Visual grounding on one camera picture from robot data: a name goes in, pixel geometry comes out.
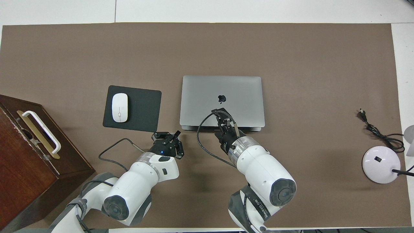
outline white handle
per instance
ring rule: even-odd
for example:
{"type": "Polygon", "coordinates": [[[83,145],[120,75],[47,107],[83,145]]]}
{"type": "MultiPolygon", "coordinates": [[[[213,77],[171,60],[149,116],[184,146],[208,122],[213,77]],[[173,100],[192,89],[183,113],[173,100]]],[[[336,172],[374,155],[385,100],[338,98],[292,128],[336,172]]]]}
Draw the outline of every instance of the white handle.
{"type": "Polygon", "coordinates": [[[49,128],[45,125],[45,123],[43,123],[43,121],[39,118],[39,116],[34,111],[25,111],[22,114],[22,116],[26,117],[29,114],[31,114],[33,116],[33,118],[37,121],[37,123],[39,123],[39,125],[47,133],[47,135],[49,136],[49,138],[51,138],[52,141],[55,143],[56,148],[52,151],[52,153],[53,154],[56,154],[60,150],[60,148],[61,148],[60,142],[56,139],[56,137],[52,134],[52,132],[49,130],[49,128]]]}

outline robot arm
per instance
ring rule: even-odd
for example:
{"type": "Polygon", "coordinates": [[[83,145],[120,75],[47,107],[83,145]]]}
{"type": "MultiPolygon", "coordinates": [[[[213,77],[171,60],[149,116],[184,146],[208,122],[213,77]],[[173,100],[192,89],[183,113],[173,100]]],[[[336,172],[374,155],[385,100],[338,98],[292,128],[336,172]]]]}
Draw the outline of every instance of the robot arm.
{"type": "Polygon", "coordinates": [[[215,112],[220,128],[215,135],[221,149],[248,182],[231,196],[229,214],[249,233],[266,231],[264,222],[292,200],[296,183],[265,148],[230,125],[229,114],[224,108],[212,112],[215,112]]]}
{"type": "Polygon", "coordinates": [[[151,206],[151,188],[158,182],[179,176],[176,160],[184,156],[175,134],[156,132],[153,146],[143,153],[119,179],[111,173],[93,178],[49,227],[50,232],[84,232],[79,224],[90,209],[130,226],[141,222],[151,206]]]}

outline laptop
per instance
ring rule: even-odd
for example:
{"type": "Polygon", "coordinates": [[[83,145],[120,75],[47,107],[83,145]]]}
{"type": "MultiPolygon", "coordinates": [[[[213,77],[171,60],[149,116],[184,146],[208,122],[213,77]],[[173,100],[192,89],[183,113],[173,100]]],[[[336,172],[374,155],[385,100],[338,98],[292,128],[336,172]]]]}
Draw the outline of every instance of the laptop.
{"type": "MultiPolygon", "coordinates": [[[[219,108],[225,108],[241,130],[260,131],[265,126],[262,79],[246,76],[183,77],[180,125],[184,130],[197,130],[211,110],[219,108]]],[[[218,129],[216,117],[209,117],[202,129],[218,129]]]]}

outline wooden box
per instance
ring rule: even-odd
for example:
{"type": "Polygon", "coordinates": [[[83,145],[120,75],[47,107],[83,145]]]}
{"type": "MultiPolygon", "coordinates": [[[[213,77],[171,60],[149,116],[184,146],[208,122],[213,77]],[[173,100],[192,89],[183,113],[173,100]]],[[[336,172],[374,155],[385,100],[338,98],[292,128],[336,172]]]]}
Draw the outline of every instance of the wooden box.
{"type": "Polygon", "coordinates": [[[41,220],[94,171],[40,104],[0,95],[2,232],[41,220]],[[61,145],[58,152],[51,153],[53,137],[34,114],[23,116],[26,111],[50,130],[61,145]]]}

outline brown tabletop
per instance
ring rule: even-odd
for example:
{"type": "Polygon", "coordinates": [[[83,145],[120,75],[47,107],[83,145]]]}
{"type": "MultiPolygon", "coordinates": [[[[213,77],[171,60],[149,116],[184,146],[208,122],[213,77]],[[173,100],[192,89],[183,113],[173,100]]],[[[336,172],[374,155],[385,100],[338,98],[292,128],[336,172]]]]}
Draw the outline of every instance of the brown tabletop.
{"type": "MultiPolygon", "coordinates": [[[[122,174],[97,158],[117,140],[152,145],[151,133],[102,126],[108,86],[162,91],[158,130],[175,132],[184,75],[260,76],[266,126],[248,135],[298,186],[266,226],[411,226],[406,177],[380,185],[361,166],[365,151],[383,143],[356,117],[360,107],[381,132],[401,133],[389,24],[72,24],[2,33],[0,94],[42,104],[98,173],[122,174]]],[[[180,177],[153,188],[135,227],[236,227],[227,204],[245,178],[206,154],[195,132],[181,140],[180,177]]],[[[201,140],[226,158],[212,133],[201,140]]],[[[129,166],[139,155],[125,142],[106,156],[129,166]]],[[[65,205],[36,226],[47,227],[65,205]]],[[[85,223],[124,227],[98,211],[85,223]]]]}

